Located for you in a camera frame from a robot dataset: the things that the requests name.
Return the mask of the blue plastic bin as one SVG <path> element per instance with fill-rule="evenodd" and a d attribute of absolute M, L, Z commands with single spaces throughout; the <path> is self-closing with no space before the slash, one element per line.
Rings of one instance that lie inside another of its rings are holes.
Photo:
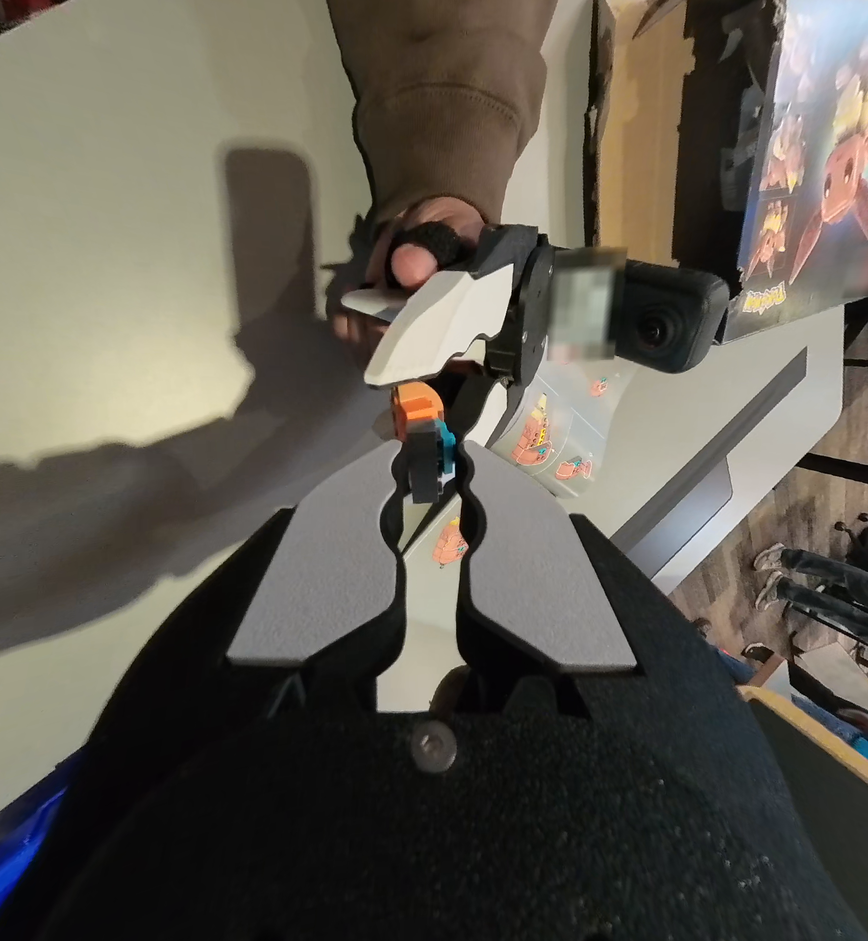
<path fill-rule="evenodd" d="M 44 806 L 71 780 L 77 759 L 78 753 L 60 761 L 40 781 L 0 809 L 0 844 L 31 831 Z"/>

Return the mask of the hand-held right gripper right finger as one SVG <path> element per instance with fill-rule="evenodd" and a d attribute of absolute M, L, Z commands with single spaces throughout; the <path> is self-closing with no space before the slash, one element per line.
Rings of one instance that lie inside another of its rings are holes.
<path fill-rule="evenodd" d="M 458 649 L 501 692 L 525 676 L 629 678 L 638 671 L 576 524 L 558 500 L 487 448 L 458 455 L 468 548 L 457 594 Z"/>

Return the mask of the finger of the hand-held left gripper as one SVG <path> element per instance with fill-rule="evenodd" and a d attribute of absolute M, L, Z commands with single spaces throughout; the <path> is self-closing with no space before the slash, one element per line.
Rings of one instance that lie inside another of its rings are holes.
<path fill-rule="evenodd" d="M 479 363 L 450 363 L 438 375 L 444 422 L 454 450 L 464 442 L 494 444 L 516 417 L 527 386 L 494 375 Z"/>
<path fill-rule="evenodd" d="M 411 295 L 364 370 L 375 389 L 422 381 L 474 342 L 498 336 L 513 290 L 514 265 L 481 276 L 444 271 Z"/>

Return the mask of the person's left forearm brown sleeve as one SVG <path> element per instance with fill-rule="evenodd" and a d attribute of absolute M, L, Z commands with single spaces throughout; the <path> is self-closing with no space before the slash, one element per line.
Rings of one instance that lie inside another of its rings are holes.
<path fill-rule="evenodd" d="M 554 1 L 327 3 L 376 220 L 457 198 L 497 223 L 540 120 Z"/>

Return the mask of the orange black teal brick assembly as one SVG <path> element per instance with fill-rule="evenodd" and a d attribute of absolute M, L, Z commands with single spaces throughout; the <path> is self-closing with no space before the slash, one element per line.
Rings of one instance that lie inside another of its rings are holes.
<path fill-rule="evenodd" d="M 403 445 L 407 484 L 414 504 L 433 504 L 453 473 L 455 437 L 440 394 L 428 383 L 396 385 L 391 394 L 393 432 Z"/>

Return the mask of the person's left hand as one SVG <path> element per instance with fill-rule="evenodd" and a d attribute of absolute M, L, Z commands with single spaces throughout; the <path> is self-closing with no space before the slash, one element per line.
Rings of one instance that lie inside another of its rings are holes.
<path fill-rule="evenodd" d="M 363 277 L 364 284 L 376 287 L 384 283 L 387 270 L 390 269 L 404 291 L 412 293 L 421 288 L 440 269 L 436 257 L 426 248 L 414 244 L 404 244 L 396 249 L 391 249 L 390 244 L 402 230 L 416 229 L 435 222 L 451 229 L 466 248 L 478 243 L 485 226 L 484 218 L 475 206 L 461 198 L 424 199 L 378 230 Z M 329 313 L 329 319 L 336 337 L 349 347 L 357 367 L 364 369 L 386 326 L 363 313 L 347 311 L 340 302 Z"/>

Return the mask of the toy brick instruction booklet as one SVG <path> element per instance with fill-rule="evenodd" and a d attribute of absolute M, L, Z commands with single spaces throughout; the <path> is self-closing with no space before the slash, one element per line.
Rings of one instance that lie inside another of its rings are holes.
<path fill-rule="evenodd" d="M 487 448 L 556 498 L 581 497 L 599 476 L 617 406 L 638 371 L 625 359 L 543 359 L 516 417 Z"/>

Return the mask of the grey desk panel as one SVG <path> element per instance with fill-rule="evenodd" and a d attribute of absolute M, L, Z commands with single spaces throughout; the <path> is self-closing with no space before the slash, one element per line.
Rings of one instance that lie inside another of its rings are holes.
<path fill-rule="evenodd" d="M 806 375 L 804 347 L 611 536 L 612 543 L 649 579 L 732 501 L 731 453 Z"/>

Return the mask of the printed toy set box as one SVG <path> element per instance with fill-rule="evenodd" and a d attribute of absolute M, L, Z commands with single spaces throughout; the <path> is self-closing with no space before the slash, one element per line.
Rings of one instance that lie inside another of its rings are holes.
<path fill-rule="evenodd" d="M 724 345 L 868 297 L 868 1 L 756 2 L 722 29 L 762 94 Z"/>

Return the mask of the brown cardboard box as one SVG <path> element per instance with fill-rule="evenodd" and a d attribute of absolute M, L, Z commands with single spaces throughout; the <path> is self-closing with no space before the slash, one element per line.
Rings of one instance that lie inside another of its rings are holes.
<path fill-rule="evenodd" d="M 738 286 L 784 3 L 594 2 L 585 228 Z"/>

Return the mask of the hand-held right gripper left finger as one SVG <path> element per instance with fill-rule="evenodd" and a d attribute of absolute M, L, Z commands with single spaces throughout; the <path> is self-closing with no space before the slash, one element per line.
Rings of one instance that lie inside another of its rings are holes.
<path fill-rule="evenodd" d="M 406 632 L 405 461 L 383 442 L 291 514 L 228 651 L 235 665 L 374 684 Z"/>

